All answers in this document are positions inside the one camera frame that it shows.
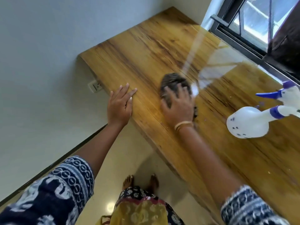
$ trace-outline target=wooden table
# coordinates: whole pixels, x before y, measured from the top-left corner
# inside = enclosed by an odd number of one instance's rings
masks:
[[[138,88],[133,122],[186,181],[196,200],[221,223],[193,160],[160,111],[163,75],[185,75],[196,96],[200,135],[274,210],[290,223],[299,223],[300,120],[290,116],[273,121],[266,136],[253,139],[232,136],[225,124],[243,106],[260,104],[263,110],[280,104],[255,96],[281,88],[255,64],[174,7],[92,47],[81,57],[107,92],[127,82],[131,89]]]

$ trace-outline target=wall socket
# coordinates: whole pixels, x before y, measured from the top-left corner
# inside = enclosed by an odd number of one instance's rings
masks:
[[[88,87],[93,93],[99,92],[103,89],[97,80],[93,80],[92,82],[88,83]]]

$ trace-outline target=patterned sleeve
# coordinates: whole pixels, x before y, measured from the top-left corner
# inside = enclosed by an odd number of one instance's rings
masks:
[[[226,225],[289,225],[247,185],[224,203],[221,217]]]
[[[91,167],[78,156],[69,157],[6,207],[0,214],[0,224],[73,225],[93,189]]]

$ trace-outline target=window frame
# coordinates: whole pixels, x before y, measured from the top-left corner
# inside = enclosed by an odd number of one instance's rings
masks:
[[[288,71],[285,71],[284,68],[279,68],[278,66],[280,65],[270,56],[267,56],[266,51],[263,51],[241,36],[242,33],[247,33],[246,31],[241,30],[241,26],[240,34],[229,28],[229,25],[233,22],[236,15],[239,14],[238,12],[245,1],[246,0],[224,0],[218,14],[211,16],[214,23],[209,31],[229,44],[231,47],[241,52],[247,58],[260,65],[279,80],[292,80],[300,86],[300,77],[297,79]],[[269,30],[270,29],[273,31],[272,25],[269,24]]]

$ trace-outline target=white spray bottle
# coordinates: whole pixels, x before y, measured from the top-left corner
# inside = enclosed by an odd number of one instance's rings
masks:
[[[245,106],[227,119],[229,132],[238,138],[261,137],[269,131],[269,122],[282,119],[290,114],[300,117],[300,90],[292,81],[283,82],[283,89],[271,93],[257,93],[263,98],[277,99],[283,105],[260,111]]]

